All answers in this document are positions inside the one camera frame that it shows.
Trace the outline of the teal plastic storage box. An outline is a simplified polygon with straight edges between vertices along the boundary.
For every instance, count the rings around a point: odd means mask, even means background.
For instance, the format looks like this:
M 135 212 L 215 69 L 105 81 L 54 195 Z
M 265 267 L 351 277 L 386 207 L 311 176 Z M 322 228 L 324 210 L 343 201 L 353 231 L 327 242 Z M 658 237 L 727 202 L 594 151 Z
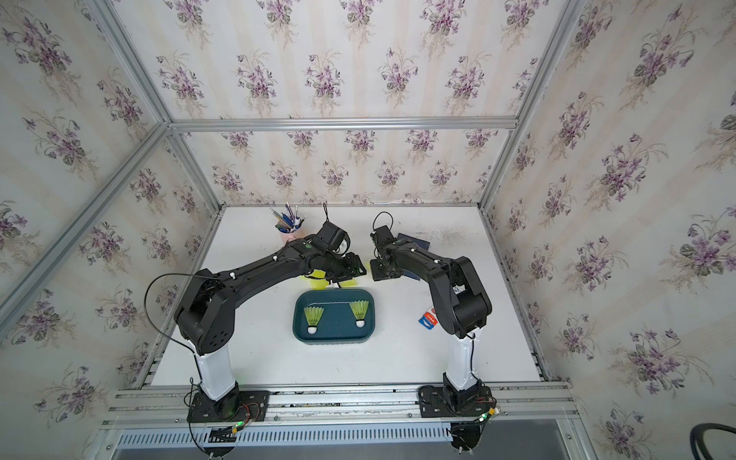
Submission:
M 350 302 L 358 300 L 370 302 L 363 328 L 356 326 L 356 320 L 349 307 Z M 315 335 L 309 335 L 307 332 L 304 308 L 309 306 L 320 306 L 325 310 Z M 308 345 L 362 343 L 370 339 L 375 327 L 375 301 L 373 296 L 364 289 L 307 291 L 297 299 L 292 317 L 294 337 Z

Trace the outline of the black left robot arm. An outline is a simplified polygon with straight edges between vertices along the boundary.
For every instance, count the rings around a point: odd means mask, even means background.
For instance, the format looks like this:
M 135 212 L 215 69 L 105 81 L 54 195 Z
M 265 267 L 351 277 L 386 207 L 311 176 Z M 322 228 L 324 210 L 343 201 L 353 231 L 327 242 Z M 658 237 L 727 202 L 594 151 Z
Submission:
M 360 256 L 337 253 L 311 235 L 240 268 L 218 273 L 202 269 L 192 276 L 174 311 L 174 322 L 180 335 L 195 348 L 200 388 L 209 400 L 218 403 L 237 386 L 228 352 L 237 308 L 263 291 L 316 270 L 322 271 L 329 283 L 367 273 Z

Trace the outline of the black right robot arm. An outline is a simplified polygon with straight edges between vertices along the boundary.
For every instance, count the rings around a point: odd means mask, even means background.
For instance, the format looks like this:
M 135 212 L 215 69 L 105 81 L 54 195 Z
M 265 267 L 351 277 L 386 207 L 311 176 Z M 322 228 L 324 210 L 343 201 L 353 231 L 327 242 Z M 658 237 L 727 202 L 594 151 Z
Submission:
M 473 262 L 467 257 L 435 255 L 414 241 L 393 236 L 385 227 L 372 232 L 371 240 L 373 279 L 398 279 L 408 271 L 427 283 L 434 316 L 453 337 L 443 375 L 445 398 L 455 404 L 480 400 L 483 381 L 475 373 L 475 348 L 493 306 Z

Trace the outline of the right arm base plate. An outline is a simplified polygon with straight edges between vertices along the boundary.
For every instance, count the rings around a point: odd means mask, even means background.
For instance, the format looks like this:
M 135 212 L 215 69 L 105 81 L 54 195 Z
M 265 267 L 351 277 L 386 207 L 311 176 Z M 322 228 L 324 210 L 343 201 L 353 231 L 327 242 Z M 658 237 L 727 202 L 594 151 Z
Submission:
M 449 383 L 424 385 L 418 389 L 417 396 L 423 418 L 488 418 L 495 415 L 498 408 L 490 387 L 481 381 L 465 390 L 455 390 Z

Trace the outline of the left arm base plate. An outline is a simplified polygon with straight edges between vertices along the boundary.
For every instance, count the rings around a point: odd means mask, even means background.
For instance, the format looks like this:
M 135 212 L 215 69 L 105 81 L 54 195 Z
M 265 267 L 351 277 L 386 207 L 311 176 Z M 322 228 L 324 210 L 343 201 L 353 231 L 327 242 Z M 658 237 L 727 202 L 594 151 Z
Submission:
M 192 424 L 262 422 L 266 418 L 270 396 L 271 393 L 265 390 L 234 388 L 221 400 L 215 401 L 198 390 L 190 402 L 187 421 Z

